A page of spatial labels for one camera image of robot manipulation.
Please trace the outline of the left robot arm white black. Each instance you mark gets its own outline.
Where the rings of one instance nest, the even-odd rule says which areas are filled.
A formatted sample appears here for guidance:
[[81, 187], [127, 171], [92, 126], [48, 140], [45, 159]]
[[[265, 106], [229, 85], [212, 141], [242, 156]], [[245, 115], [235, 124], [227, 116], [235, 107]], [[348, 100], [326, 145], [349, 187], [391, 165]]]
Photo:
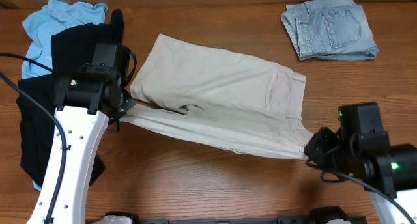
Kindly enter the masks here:
[[91, 63], [57, 74], [53, 143], [30, 223], [85, 223], [96, 152], [109, 125], [134, 106], [125, 87], [136, 55], [120, 44], [95, 47]]

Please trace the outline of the beige shorts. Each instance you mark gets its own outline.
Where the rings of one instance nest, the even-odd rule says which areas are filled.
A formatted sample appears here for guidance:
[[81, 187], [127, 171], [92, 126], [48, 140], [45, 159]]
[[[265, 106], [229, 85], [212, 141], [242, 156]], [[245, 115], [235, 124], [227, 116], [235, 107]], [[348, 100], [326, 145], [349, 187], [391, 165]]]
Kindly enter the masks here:
[[237, 154], [302, 159], [306, 78], [286, 66], [159, 35], [124, 122]]

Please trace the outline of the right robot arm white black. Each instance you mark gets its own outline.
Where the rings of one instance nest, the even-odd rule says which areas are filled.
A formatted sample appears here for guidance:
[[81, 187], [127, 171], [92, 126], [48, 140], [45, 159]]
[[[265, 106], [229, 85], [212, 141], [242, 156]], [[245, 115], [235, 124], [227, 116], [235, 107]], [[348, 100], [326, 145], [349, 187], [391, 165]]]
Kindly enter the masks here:
[[416, 222], [416, 147], [392, 146], [377, 103], [338, 108], [340, 127], [322, 127], [304, 149], [306, 165], [369, 192], [381, 223]]

